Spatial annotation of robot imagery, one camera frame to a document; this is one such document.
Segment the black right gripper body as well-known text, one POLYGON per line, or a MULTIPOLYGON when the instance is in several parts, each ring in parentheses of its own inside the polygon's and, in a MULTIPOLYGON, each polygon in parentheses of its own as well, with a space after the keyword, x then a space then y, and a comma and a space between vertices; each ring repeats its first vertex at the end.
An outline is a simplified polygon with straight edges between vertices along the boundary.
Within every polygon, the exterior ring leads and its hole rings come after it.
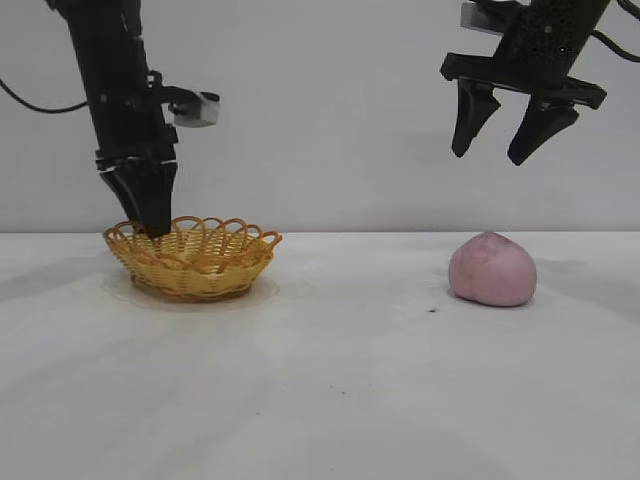
POLYGON ((598 108, 606 92, 569 76, 607 1, 473 1, 502 38, 491 56, 448 53, 440 68, 451 80, 469 80, 548 101, 598 108))

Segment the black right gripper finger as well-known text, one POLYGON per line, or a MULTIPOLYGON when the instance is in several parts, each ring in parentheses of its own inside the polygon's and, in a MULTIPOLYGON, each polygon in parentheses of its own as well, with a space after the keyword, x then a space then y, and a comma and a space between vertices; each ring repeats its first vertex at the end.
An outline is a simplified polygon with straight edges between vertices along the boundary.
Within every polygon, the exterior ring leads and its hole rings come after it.
POLYGON ((494 87, 489 84, 458 79, 457 90, 457 117, 451 148, 460 158, 501 104, 494 96, 494 87))
POLYGON ((579 118, 575 103, 559 99, 531 97, 507 155, 520 166, 547 140, 572 126, 579 118))

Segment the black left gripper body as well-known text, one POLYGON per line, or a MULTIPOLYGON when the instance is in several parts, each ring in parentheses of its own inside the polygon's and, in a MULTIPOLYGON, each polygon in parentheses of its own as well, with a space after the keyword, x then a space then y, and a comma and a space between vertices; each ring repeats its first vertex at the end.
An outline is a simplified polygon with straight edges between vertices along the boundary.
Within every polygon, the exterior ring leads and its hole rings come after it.
POLYGON ((97 138, 97 168, 174 161, 177 135, 155 96, 156 75, 141 38, 74 34, 72 43, 97 138))

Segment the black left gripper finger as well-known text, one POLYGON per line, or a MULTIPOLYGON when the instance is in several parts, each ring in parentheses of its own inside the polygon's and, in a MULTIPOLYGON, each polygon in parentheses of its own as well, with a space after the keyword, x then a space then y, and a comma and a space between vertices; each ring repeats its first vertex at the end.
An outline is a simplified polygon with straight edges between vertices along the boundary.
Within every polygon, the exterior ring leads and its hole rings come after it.
POLYGON ((134 200, 138 220, 147 236, 171 230, 171 205, 176 164, 156 164, 135 171, 134 200))
POLYGON ((142 170, 113 169, 101 172, 100 177, 115 194, 128 220, 142 226, 142 170))

